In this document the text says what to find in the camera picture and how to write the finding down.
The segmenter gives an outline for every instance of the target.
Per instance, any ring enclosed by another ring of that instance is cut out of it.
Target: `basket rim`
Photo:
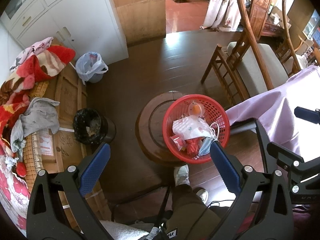
[[[166,144],[166,146],[168,147],[168,149],[170,150],[170,152],[175,155],[177,158],[179,158],[180,160],[182,161],[185,161],[186,163],[190,163],[190,164],[201,164],[201,163],[207,163],[209,161],[211,161],[211,156],[210,154],[207,154],[208,157],[207,158],[203,158],[203,159],[197,159],[197,160],[192,160],[192,159],[189,159],[189,158],[186,158],[184,156],[182,156],[180,153],[178,153],[178,150],[177,149],[174,149],[169,141],[169,136],[164,136],[164,134],[166,133],[166,130],[167,130],[167,126],[166,126],[166,122],[168,120],[168,117],[169,117],[169,114],[171,113],[172,109],[177,105],[179,104],[181,101],[184,101],[184,100],[190,100],[192,98],[203,98],[205,100],[208,100],[208,101],[211,101],[215,104],[215,106],[219,109],[219,111],[221,112],[221,115],[223,117],[223,119],[226,119],[227,122],[225,122],[225,138],[226,140],[224,141],[223,144],[221,144],[221,146],[224,148],[228,141],[229,141],[229,137],[230,137],[230,122],[229,122],[229,118],[227,116],[227,113],[226,111],[223,109],[223,107],[214,99],[212,99],[211,97],[208,97],[208,96],[205,96],[205,95],[201,95],[201,94],[191,94],[191,95],[186,95],[186,96],[183,96],[181,98],[178,98],[176,101],[174,101],[170,106],[169,108],[167,109],[167,111],[165,112],[165,115],[164,115],[164,118],[163,118],[163,121],[162,121],[162,135],[163,135],[163,138],[164,138],[164,142]]]

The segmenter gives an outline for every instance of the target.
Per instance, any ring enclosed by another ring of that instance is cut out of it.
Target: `purple tablecloth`
[[[320,125],[298,119],[294,109],[320,108],[320,67],[309,66],[290,77],[280,87],[230,108],[230,125],[256,118],[270,141],[278,143],[310,161],[320,156]]]

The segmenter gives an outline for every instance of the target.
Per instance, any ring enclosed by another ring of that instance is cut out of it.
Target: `white cabinet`
[[[89,48],[101,54],[106,64],[123,59],[124,51],[105,0],[62,0],[49,12],[80,55]]]
[[[54,36],[76,51],[76,59],[90,51],[101,54],[106,64],[128,57],[113,0],[23,1],[8,12],[12,19],[4,12],[1,21],[24,47]]]

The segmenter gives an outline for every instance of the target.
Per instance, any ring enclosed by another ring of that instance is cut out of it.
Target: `brown pants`
[[[220,222],[220,218],[208,209],[201,198],[186,184],[179,185],[173,190],[172,210],[173,215],[166,224],[166,233],[176,234],[172,240],[182,240],[186,237],[192,240],[205,239]]]

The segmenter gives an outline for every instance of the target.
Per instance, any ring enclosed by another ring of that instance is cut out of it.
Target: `round wooden stool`
[[[183,94],[169,91],[153,98],[140,112],[136,121],[136,137],[148,159],[167,167],[185,165],[167,148],[162,136],[162,121],[169,106]]]

